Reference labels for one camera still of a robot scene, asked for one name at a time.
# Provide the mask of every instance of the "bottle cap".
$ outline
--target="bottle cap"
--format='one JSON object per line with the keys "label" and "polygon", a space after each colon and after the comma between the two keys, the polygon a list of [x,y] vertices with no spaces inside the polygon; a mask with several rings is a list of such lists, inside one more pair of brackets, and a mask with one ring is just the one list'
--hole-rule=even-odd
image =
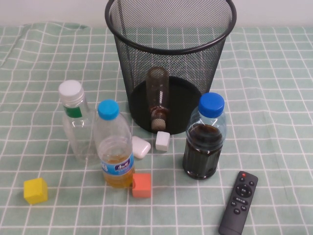
{"label": "bottle cap", "polygon": [[200,98],[199,112],[207,118],[217,118],[224,110],[225,101],[217,93],[205,93]]}
{"label": "bottle cap", "polygon": [[103,120],[113,120],[119,114],[118,103],[112,99],[104,100],[98,106],[98,113]]}
{"label": "bottle cap", "polygon": [[76,105],[80,103],[84,97],[84,89],[76,80],[68,80],[62,82],[59,86],[59,96],[64,105]]}

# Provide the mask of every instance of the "orange cube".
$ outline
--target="orange cube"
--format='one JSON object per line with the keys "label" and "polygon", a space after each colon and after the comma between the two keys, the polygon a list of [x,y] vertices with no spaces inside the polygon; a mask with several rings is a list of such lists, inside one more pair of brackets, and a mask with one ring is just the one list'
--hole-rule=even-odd
{"label": "orange cube", "polygon": [[151,174],[133,174],[133,197],[151,197]]}

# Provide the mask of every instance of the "plastic bottle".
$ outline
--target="plastic bottle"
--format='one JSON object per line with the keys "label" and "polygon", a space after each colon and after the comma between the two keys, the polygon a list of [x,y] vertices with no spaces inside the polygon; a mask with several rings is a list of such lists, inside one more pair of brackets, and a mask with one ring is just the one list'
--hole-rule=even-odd
{"label": "plastic bottle", "polygon": [[147,101],[151,114],[151,129],[164,131],[169,112],[169,75],[163,67],[152,67],[146,78]]}
{"label": "plastic bottle", "polygon": [[219,94],[205,93],[191,114],[183,168],[194,179],[208,179],[216,171],[226,137],[224,104]]}
{"label": "plastic bottle", "polygon": [[75,80],[60,84],[59,95],[65,113],[63,128],[76,159],[88,165],[98,164],[92,127],[95,109],[88,107],[82,85]]}
{"label": "plastic bottle", "polygon": [[114,100],[102,101],[98,114],[94,140],[104,178],[114,188],[129,187],[134,173],[131,129]]}

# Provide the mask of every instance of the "white wall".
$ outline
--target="white wall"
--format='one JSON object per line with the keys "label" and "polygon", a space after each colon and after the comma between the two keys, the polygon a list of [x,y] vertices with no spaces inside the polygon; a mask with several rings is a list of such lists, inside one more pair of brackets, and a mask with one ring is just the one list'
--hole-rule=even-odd
{"label": "white wall", "polygon": [[[237,26],[312,25],[313,0],[233,0]],[[0,25],[42,21],[104,26],[106,0],[0,0]]]}

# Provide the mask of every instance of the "white bottle cap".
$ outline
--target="white bottle cap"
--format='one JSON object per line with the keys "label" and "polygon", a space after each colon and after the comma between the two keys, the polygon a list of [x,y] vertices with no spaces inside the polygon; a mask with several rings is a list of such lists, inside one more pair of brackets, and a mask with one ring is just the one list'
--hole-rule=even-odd
{"label": "white bottle cap", "polygon": [[133,136],[133,153],[134,156],[142,159],[151,149],[151,144],[137,136]]}
{"label": "white bottle cap", "polygon": [[76,80],[68,80],[60,84],[59,95],[61,102],[67,106],[74,106],[85,98],[82,85]]}
{"label": "white bottle cap", "polygon": [[170,133],[158,131],[156,135],[156,149],[167,152],[170,145]]}

